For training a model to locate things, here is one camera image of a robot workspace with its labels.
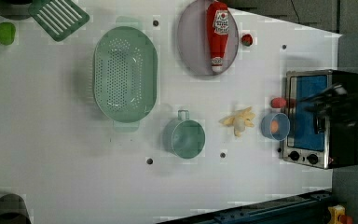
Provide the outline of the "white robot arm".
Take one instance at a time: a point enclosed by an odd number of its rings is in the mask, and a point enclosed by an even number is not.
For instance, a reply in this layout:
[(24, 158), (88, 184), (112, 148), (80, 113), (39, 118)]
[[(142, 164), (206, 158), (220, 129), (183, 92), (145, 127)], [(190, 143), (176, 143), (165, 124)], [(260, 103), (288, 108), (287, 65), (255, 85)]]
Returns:
[(329, 70), (331, 84), (325, 89), (300, 98), (308, 103), (307, 112), (317, 119), (354, 126), (358, 124), (358, 73)]

